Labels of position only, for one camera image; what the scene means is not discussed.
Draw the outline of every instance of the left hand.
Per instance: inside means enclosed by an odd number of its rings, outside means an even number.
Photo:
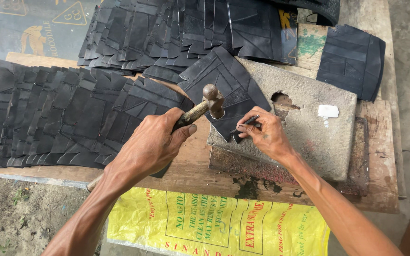
[[[181,144],[197,131],[197,126],[191,124],[172,133],[173,126],[184,113],[172,108],[161,116],[146,116],[115,160],[107,165],[106,172],[125,179],[131,176],[129,172],[145,177],[164,168],[178,155]]]

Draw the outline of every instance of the wooden table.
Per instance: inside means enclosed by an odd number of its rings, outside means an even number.
[[[388,26],[386,21],[384,21],[384,26],[380,27],[372,26],[369,21],[346,21],[347,24],[361,29],[368,28],[368,32],[386,41],[384,78],[381,83],[378,98],[374,103],[359,102],[356,111],[357,116],[367,118],[368,120],[370,176],[368,196],[347,196],[347,198],[361,210],[397,214],[399,213],[398,188],[400,186],[397,185],[396,150],[394,149],[394,144],[397,143],[394,142],[394,134],[396,133],[395,131],[399,131],[399,128],[393,129],[392,121],[398,120],[395,125],[399,127],[399,118],[397,110],[398,104],[396,103],[396,114],[394,114],[392,103],[393,94],[396,96],[396,82],[394,79],[395,70],[388,4],[386,0],[361,0],[359,8],[353,9],[352,5],[349,5],[348,2],[350,1],[341,0],[341,17],[346,13],[346,10],[348,10],[348,13],[350,13],[351,9],[352,12],[356,12],[357,10],[358,12],[364,13],[367,9],[374,10],[378,8],[377,12],[382,12],[388,17]],[[297,64],[295,66],[278,65],[277,67],[315,78],[326,35],[327,27],[325,26],[299,24]],[[6,60],[26,66],[49,67],[54,65],[59,67],[76,67],[76,61],[15,52],[9,53]],[[165,82],[161,83],[185,95],[177,85]],[[382,99],[384,95],[389,95],[387,96],[387,100]],[[165,176],[162,179],[147,177],[137,184],[138,187],[235,197],[239,196],[244,189],[247,189],[243,187],[243,185],[240,185],[242,183],[253,186],[253,188],[256,189],[256,197],[259,200],[312,205],[308,195],[306,195],[298,185],[250,181],[242,177],[241,174],[219,173],[208,169],[211,147],[206,144],[206,140],[210,124],[204,117],[199,119],[196,124],[198,126],[197,132],[185,142],[184,147],[181,148],[179,155],[174,159]],[[194,152],[194,159],[189,155],[190,152]],[[99,169],[74,166],[35,166],[23,169],[0,169],[0,174],[75,181],[91,181],[101,173],[102,170]],[[240,182],[234,183],[233,178],[240,178]],[[281,187],[282,190],[276,193],[273,189],[275,185]]]

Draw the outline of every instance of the yellow plastic bag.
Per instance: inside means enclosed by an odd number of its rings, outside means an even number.
[[[329,234],[314,206],[133,188],[107,241],[171,256],[327,256]]]

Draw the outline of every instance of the green paint stain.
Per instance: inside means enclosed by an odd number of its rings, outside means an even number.
[[[298,37],[298,56],[305,54],[314,55],[319,49],[322,49],[327,36],[317,36],[311,34],[308,36],[308,30],[303,30],[303,36]]]

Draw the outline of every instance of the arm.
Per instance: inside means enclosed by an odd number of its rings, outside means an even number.
[[[105,219],[118,197],[172,161],[181,144],[197,131],[197,126],[192,124],[172,133],[182,114],[179,108],[172,108],[162,116],[145,117],[115,160],[106,166],[96,188],[56,233],[42,256],[93,255]]]
[[[251,116],[260,115],[254,125],[245,125]],[[402,256],[398,248],[353,204],[311,169],[290,145],[281,119],[254,107],[237,123],[240,137],[251,136],[254,144],[282,164],[305,190],[339,242],[350,256]]]

